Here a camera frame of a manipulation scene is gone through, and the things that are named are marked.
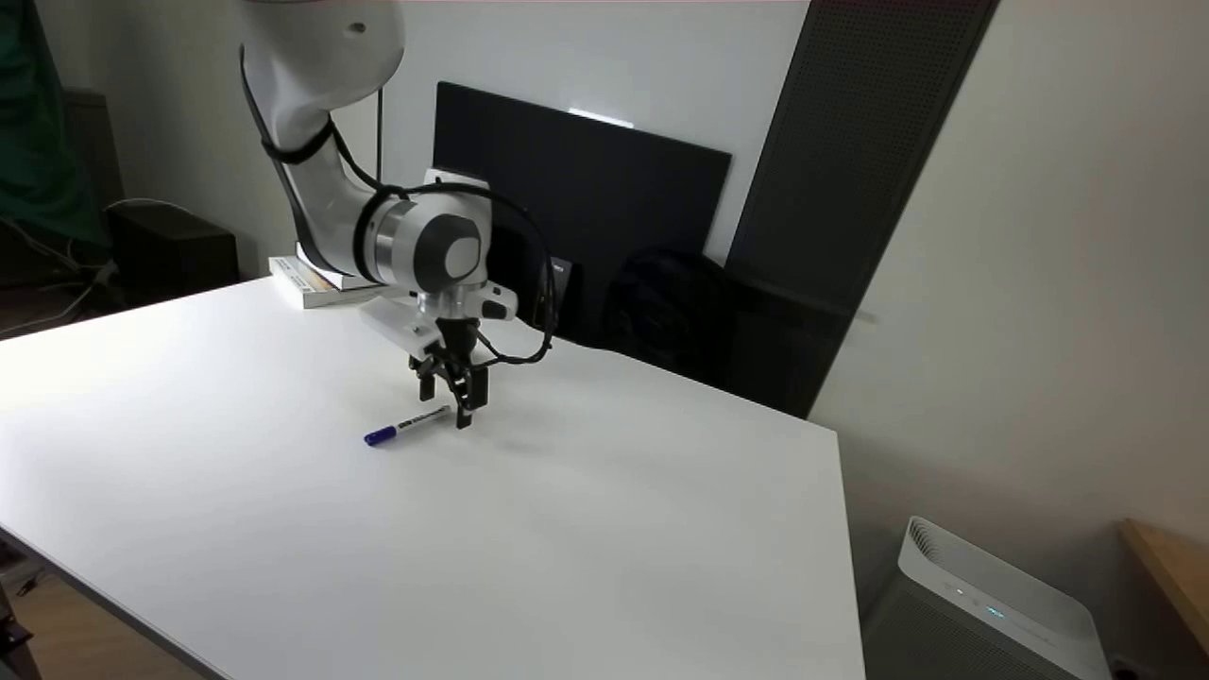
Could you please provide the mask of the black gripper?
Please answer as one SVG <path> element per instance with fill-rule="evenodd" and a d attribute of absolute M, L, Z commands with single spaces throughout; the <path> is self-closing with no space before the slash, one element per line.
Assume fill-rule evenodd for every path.
<path fill-rule="evenodd" d="M 456 428 L 468 428 L 473 415 L 486 403 L 486 369 L 476 368 L 476 342 L 480 342 L 480 315 L 466 309 L 456 297 L 439 294 L 432 303 L 436 324 L 439 324 L 439 347 L 432 359 L 408 359 L 421 399 L 436 398 L 436 377 L 456 377 L 455 399 L 456 399 Z"/>

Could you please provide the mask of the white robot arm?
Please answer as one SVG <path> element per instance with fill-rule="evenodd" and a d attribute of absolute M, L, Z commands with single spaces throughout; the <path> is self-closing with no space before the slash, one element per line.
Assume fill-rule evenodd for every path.
<path fill-rule="evenodd" d="M 486 279 L 490 206 L 480 194 L 408 194 L 373 174 L 335 114 L 379 95 L 405 59 L 402 0 L 238 0 L 242 91 L 282 180 L 302 258 L 369 289 L 402 321 L 421 398 L 446 384 L 455 422 L 486 399 L 473 359 Z"/>

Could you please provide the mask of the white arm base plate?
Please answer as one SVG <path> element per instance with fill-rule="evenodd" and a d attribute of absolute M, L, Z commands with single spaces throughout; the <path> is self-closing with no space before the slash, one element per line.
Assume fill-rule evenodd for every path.
<path fill-rule="evenodd" d="M 302 258 L 272 258 L 268 277 L 288 306 L 296 309 L 339 309 L 353 306 L 379 328 L 402 342 L 421 342 L 439 333 L 439 319 L 422 303 L 389 297 L 373 289 L 335 285 L 334 277 L 316 272 Z"/>

